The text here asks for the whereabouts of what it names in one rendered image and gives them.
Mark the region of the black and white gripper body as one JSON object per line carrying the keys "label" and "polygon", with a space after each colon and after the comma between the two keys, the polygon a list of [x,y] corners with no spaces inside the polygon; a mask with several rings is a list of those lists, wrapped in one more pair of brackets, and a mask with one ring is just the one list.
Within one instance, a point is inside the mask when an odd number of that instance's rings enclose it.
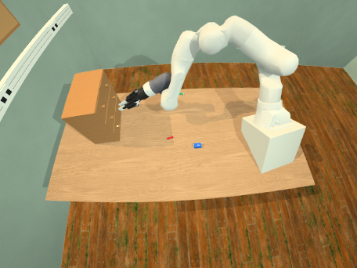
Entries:
{"label": "black and white gripper body", "polygon": [[135,95],[135,96],[137,96],[137,98],[134,99],[134,101],[136,101],[136,102],[137,101],[140,102],[141,100],[145,100],[149,97],[148,95],[145,94],[143,87],[141,87],[140,89],[137,90],[137,95]]}

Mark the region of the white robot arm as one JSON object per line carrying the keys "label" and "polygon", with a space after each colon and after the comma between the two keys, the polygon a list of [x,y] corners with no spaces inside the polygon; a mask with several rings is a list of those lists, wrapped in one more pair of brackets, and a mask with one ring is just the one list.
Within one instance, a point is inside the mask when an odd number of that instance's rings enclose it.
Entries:
{"label": "white robot arm", "polygon": [[171,74],[165,72],[144,84],[145,94],[152,97],[160,93],[161,107],[174,110],[197,52],[201,50],[207,55],[214,55],[228,43],[254,60],[258,67],[260,89],[253,123],[271,131],[294,126],[290,113],[282,106],[280,76],[295,72],[299,64],[297,55],[238,16],[231,16],[222,26],[214,22],[206,23],[197,33],[184,31],[174,48]]}

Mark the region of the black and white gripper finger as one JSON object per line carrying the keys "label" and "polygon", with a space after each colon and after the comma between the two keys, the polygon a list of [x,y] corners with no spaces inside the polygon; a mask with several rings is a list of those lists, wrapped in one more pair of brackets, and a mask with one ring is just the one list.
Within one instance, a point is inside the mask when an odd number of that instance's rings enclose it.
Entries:
{"label": "black and white gripper finger", "polygon": [[137,96],[135,96],[130,102],[126,103],[124,106],[118,108],[118,110],[123,111],[124,109],[128,108],[131,109],[133,107],[136,107],[139,105],[139,101],[134,101],[134,99],[136,99]]}
{"label": "black and white gripper finger", "polygon": [[135,95],[137,95],[137,90],[138,89],[135,89],[131,94],[129,94],[126,98],[126,100],[124,100],[123,102],[121,102],[121,103],[119,103],[119,106],[123,106],[124,104],[126,104],[126,103],[128,103],[128,102],[130,102],[133,98],[134,98],[134,96]]}

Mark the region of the brown wooden chest of drawers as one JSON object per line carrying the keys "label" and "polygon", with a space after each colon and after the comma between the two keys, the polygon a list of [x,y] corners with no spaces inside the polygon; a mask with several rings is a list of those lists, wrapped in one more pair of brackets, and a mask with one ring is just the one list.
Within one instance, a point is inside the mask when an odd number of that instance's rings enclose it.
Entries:
{"label": "brown wooden chest of drawers", "polygon": [[61,117],[94,144],[120,141],[114,130],[105,125],[106,119],[104,123],[95,113],[103,71],[99,69],[74,75]]}

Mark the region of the brown wooden drawer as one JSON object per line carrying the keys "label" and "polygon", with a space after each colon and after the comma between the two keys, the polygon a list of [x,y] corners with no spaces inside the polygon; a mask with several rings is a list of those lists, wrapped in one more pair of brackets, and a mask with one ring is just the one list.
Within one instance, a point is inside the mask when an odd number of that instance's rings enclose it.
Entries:
{"label": "brown wooden drawer", "polygon": [[[106,118],[106,106],[107,106],[107,101],[102,95],[102,93],[99,91],[98,99],[97,99],[97,104],[96,104],[96,114],[98,117],[105,123],[105,118]],[[103,109],[105,108],[105,109]]]}
{"label": "brown wooden drawer", "polygon": [[108,100],[110,82],[109,82],[108,78],[106,77],[104,71],[103,71],[103,75],[102,75],[102,79],[101,79],[101,83],[100,83],[99,89],[102,92],[102,94],[105,96],[106,100]]}
{"label": "brown wooden drawer", "polygon": [[121,111],[118,110],[118,108],[120,108],[121,106],[119,106],[119,103],[121,103],[121,101],[118,99],[118,97],[116,98],[116,107],[115,107],[115,113],[117,114],[117,116],[120,118],[121,120]]}
{"label": "brown wooden drawer", "polygon": [[109,104],[107,104],[106,123],[105,123],[105,125],[106,125],[111,131],[113,131],[113,129],[114,129],[114,111],[113,111],[113,109],[110,107]]}
{"label": "brown wooden drawer", "polygon": [[116,93],[113,89],[113,87],[110,85],[110,92],[109,92],[109,98],[108,98],[108,103],[112,106],[112,108],[115,110],[115,103],[116,103]]}
{"label": "brown wooden drawer", "polygon": [[117,117],[117,115],[114,115],[114,135],[120,139],[120,127],[121,127],[121,121]]}

